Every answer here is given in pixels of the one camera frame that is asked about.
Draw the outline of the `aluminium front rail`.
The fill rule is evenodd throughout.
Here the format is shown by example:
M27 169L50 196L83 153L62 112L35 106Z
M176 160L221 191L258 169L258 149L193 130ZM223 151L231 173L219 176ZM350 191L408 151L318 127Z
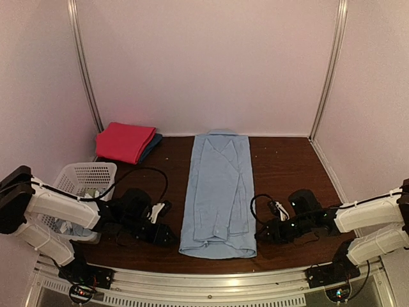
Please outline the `aluminium front rail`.
M345 303L331 301L336 286L311 288L307 269L317 265L242 274L165 274L113 269L110 288L83 306L397 306L382 261L360 266L360 276L345 282L352 296ZM40 256L23 306L81 306L68 296L72 285L59 278L51 260Z

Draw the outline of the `blue printed garment in basket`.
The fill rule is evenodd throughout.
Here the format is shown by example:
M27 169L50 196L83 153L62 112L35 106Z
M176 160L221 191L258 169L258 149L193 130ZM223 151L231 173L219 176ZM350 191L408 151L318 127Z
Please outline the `blue printed garment in basket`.
M100 196L105 189L98 188L82 188L79 191L81 198L96 198ZM51 228L62 235L68 235L72 237L79 237L81 241L88 242L90 244L96 244L100 240L100 234L84 228L79 224L65 221L56 217L49 216L51 222Z

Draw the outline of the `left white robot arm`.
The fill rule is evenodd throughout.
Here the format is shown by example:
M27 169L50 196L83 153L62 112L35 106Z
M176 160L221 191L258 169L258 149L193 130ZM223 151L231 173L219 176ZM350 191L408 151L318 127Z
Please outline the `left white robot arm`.
M124 231L150 244L173 245L177 237L168 225L158 221L167 214L171 203L154 204L136 188L112 198L118 184L116 170L110 162L69 164L53 187L33 176L30 167L19 166L1 180L1 233L13 234L58 265L67 265L68 275L78 284L85 284L92 277L91 268L79 260L72 245L78 238L54 231L42 222L42 216L79 225L93 233Z

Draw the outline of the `white plastic laundry basket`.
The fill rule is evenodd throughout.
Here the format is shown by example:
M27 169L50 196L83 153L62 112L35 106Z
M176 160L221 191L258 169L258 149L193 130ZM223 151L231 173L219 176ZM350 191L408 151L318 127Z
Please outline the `white plastic laundry basket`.
M98 188L105 189L106 191L106 189L108 189L114 183L116 171L116 165L111 162L80 162L68 164L61 170L52 186L76 196L79 196L79 191L82 188ZM51 228L49 216L38 214L37 218L45 226L48 226L52 231L54 231ZM82 242L79 237L72 237L68 235L62 236L70 240Z

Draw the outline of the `aluminium corner post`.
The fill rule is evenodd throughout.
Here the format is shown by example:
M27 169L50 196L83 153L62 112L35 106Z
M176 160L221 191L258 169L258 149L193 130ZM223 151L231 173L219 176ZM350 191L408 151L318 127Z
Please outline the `aluminium corner post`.
M88 101L89 110L91 117L96 127L96 131L101 133L104 130L104 125L98 110L98 106L95 99L95 94L92 87L92 82L89 74L88 64L86 61L86 53L84 50L84 44L82 41L81 27L79 22L79 15L77 10L77 1L68 0L68 17L70 20L70 25L73 34L73 43L75 47L75 52L77 55L77 62L79 66L79 72L84 87L86 99Z
M327 71L323 82L323 88L320 95L320 101L314 118L313 126L309 135L309 141L314 142L318 134L325 108L330 96L330 90L336 74L337 63L341 53L341 48L344 40L344 33L346 29L346 22L348 18L348 1L339 0L338 9L336 14L336 23L334 28L334 35L332 46L330 50L330 56L327 65Z

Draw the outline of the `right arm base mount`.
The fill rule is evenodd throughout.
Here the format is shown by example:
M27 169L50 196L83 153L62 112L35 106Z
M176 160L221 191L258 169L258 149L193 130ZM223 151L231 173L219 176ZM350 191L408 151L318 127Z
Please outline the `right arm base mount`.
M312 265L305 270L309 288L324 287L349 281L360 276L359 268L347 257L352 239L344 241L333 256L332 262L326 265Z

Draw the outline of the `folded pink cloth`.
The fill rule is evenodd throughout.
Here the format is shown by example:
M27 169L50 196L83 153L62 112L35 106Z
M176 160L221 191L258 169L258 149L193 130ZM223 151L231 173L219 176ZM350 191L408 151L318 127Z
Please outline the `folded pink cloth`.
M96 156L137 164L156 131L155 127L111 122L96 136Z

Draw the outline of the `folded dark blue cloth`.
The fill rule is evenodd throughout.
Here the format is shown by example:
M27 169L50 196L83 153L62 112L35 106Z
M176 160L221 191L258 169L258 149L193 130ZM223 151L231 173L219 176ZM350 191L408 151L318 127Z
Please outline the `folded dark blue cloth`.
M143 150L142 154L139 156L138 164L142 163L145 158L151 153L151 151L162 141L163 136L161 134L156 133L152 140L146 145L145 149Z

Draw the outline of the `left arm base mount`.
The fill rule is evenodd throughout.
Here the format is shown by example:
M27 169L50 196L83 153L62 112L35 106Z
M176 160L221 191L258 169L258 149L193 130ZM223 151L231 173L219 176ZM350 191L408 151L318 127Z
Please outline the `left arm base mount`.
M70 283L91 288L110 289L114 270L106 267L90 265L83 255L74 255L74 259L66 265L58 265L60 278Z

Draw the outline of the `light blue shirt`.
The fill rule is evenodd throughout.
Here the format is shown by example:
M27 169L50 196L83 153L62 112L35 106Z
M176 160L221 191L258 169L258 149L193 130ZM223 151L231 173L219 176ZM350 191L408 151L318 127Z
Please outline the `light blue shirt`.
M190 158L179 252L210 260L257 255L248 136L230 130L196 135Z

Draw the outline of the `left aluminium corner post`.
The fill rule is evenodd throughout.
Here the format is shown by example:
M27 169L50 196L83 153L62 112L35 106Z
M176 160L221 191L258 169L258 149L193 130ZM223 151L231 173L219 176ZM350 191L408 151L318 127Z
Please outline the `left aluminium corner post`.
M96 127L96 131L101 133L104 130L104 125L98 110L98 106L95 99L95 94L92 87L92 82L89 74L88 64L86 61L86 53L84 50L84 44L82 41L81 27L79 22L79 15L77 10L77 1L68 0L68 17L70 20L70 25L73 34L73 43L75 47L75 52L77 55L77 62L79 66L79 72L84 87L86 99L88 101L89 110L91 117Z

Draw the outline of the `right aluminium corner post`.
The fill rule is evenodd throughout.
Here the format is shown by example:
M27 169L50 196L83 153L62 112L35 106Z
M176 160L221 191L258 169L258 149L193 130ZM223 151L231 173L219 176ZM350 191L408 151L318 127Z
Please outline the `right aluminium corner post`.
M334 28L334 35L332 46L330 50L330 56L327 65L327 71L323 82L323 88L320 95L320 101L314 118L313 126L309 135L309 141L314 142L318 134L325 108L330 96L330 90L336 74L337 63L341 53L341 48L344 40L344 33L346 29L346 22L348 18L348 1L339 0L338 9L336 14L336 23Z

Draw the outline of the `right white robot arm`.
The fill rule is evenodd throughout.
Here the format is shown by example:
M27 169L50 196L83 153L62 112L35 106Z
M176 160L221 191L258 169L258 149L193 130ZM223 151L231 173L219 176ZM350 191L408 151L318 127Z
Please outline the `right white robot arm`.
M374 257L408 248L407 180L386 194L328 208L322 207L309 189L293 192L288 201L295 213L293 217L287 215L278 201L269 199L268 206L275 218L256 220L261 226L254 235L256 240L289 244L313 230L325 230L329 236L338 236L358 228L383 226L339 246L327 272L333 282L341 282L352 269Z

